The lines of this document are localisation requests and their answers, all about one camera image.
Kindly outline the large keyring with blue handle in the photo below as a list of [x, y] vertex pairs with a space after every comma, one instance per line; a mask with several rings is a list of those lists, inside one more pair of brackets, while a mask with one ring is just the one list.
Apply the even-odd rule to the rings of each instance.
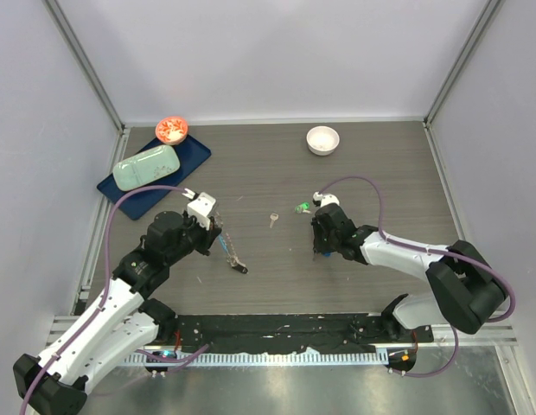
[[235, 249], [234, 249], [234, 246], [233, 246], [233, 242], [231, 240], [231, 237], [229, 235], [228, 232], [225, 231], [224, 229], [224, 224], [223, 224], [223, 220], [222, 220], [222, 217], [220, 215], [220, 213], [218, 211], [215, 212], [214, 214], [214, 218], [215, 218], [215, 222], [217, 225], [220, 226], [221, 228], [221, 233], [218, 237], [219, 239], [219, 242], [222, 246], [222, 249], [223, 251], [225, 252], [226, 254], [226, 258], [227, 258], [227, 263], [230, 265], [230, 267], [233, 269], [233, 267], [235, 265], [243, 265], [243, 266], [246, 266], [240, 259], [239, 259], [239, 256], [237, 255]]

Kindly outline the green tagged key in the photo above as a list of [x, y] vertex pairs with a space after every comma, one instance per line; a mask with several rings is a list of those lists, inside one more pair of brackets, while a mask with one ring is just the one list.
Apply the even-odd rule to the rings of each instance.
[[310, 214], [310, 204], [308, 202], [302, 202], [295, 206], [294, 212], [296, 214]]

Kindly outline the black key fob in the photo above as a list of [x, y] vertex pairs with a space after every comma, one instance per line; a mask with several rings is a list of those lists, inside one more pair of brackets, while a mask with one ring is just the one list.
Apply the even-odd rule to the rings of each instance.
[[234, 269], [235, 271], [240, 272], [241, 274], [247, 274], [247, 273], [248, 273], [248, 269], [247, 269], [247, 267], [246, 267], [246, 266], [243, 266], [243, 265], [235, 265], [235, 266], [233, 267], [233, 269]]

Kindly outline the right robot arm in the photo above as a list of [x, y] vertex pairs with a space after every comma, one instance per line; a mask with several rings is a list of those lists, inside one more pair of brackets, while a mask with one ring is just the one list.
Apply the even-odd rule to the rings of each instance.
[[400, 271], [429, 285], [429, 294], [401, 295], [384, 309], [381, 328], [391, 341], [440, 323], [473, 335], [508, 298], [506, 284], [466, 241], [433, 246], [394, 239], [377, 227], [356, 226], [336, 203], [320, 207], [311, 226], [314, 253], [336, 252], [346, 260]]

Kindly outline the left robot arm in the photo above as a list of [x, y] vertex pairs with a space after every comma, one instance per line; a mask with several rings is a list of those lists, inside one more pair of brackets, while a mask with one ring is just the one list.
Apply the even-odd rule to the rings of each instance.
[[37, 356], [23, 354], [15, 362], [20, 412], [77, 414], [125, 357], [150, 342], [169, 343], [175, 312], [151, 295], [172, 265], [193, 252], [208, 255], [220, 233], [214, 207], [202, 199], [181, 214], [158, 214], [74, 324]]

